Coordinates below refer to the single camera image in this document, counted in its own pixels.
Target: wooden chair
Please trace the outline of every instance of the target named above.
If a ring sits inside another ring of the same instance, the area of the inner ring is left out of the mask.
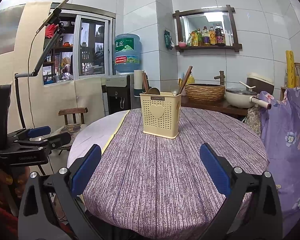
[[[59,116],[64,115],[65,117],[65,125],[60,127],[58,130],[56,130],[52,135],[57,135],[63,132],[68,132],[71,135],[71,141],[69,144],[57,148],[57,150],[61,150],[59,152],[59,155],[62,153],[63,150],[70,151],[74,139],[76,138],[78,133],[87,127],[87,125],[84,123],[84,116],[83,116],[83,114],[87,112],[88,112],[88,108],[86,107],[63,109],[59,111],[58,115]],[[67,117],[68,114],[72,114],[73,124],[68,123],[68,117]],[[77,123],[75,114],[80,114],[81,123]]]

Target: yellow plastic basket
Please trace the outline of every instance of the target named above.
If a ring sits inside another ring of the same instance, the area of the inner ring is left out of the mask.
[[[161,92],[160,95],[140,94],[143,132],[169,139],[178,135],[181,95]]]

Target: woven bowl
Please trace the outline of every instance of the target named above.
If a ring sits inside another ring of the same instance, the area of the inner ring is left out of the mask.
[[[187,96],[194,101],[212,102],[219,101],[225,96],[226,87],[210,84],[186,85]]]

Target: round table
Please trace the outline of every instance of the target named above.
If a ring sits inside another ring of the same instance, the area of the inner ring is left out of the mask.
[[[98,144],[103,155],[83,193],[93,215],[152,239],[195,239],[225,199],[200,160],[205,142],[248,173],[266,168],[263,143],[248,126],[189,107],[180,108],[173,140],[143,133],[141,109],[102,118],[78,134],[68,167]]]

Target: metal spoon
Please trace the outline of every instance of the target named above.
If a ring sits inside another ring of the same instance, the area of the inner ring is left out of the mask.
[[[170,92],[172,93],[172,95],[174,96],[178,95],[179,91],[180,91],[180,87],[178,84],[172,84],[170,86]]]
[[[150,88],[148,91],[148,94],[150,95],[160,95],[160,90],[157,88]]]

